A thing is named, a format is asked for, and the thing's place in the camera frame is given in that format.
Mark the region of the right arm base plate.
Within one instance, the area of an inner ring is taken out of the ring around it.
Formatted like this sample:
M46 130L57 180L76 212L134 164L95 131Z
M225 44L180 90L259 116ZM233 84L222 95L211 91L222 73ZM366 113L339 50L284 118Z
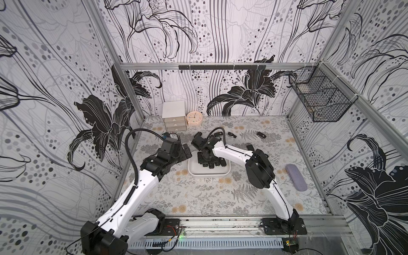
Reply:
M275 218L262 218L260 223L266 235L306 235L307 229L302 218L294 223Z

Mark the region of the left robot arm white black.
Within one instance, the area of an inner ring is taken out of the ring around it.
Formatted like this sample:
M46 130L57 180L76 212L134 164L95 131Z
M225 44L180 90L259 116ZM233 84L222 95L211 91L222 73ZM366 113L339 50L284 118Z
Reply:
M82 252L85 255L124 255L131 241L153 233L165 215L150 209L131 223L136 209L171 168L191 158L189 146L180 140L166 138L157 153L145 158L129 186L114 205L97 221L88 221L81 229Z

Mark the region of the white storage tray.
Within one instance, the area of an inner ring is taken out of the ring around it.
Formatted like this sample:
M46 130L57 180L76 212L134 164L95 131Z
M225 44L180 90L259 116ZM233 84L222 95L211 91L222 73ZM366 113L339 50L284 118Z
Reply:
M231 171L231 163L226 160L226 166L204 167L198 162L198 152L192 152L192 157L188 159L188 171L196 178L221 178L227 176Z

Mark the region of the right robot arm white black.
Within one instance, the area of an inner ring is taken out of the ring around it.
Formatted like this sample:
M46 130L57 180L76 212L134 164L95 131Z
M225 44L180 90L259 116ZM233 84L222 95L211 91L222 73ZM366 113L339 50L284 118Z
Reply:
M250 184L266 190L266 196L275 209L276 217L289 225L294 225L298 221L298 212L280 190L275 180L274 168L262 150L240 149L227 144L223 138L214 136L203 138L201 132L194 135L191 144L198 150L198 163L203 167L213 168L217 163L221 163L221 159L244 167Z

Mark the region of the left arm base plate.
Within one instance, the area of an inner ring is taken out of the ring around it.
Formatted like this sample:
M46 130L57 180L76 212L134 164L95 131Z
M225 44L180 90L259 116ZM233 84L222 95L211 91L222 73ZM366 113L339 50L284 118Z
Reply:
M147 237L149 236L177 236L180 231L180 219L179 218L165 218L161 222L158 223L156 229L146 234Z

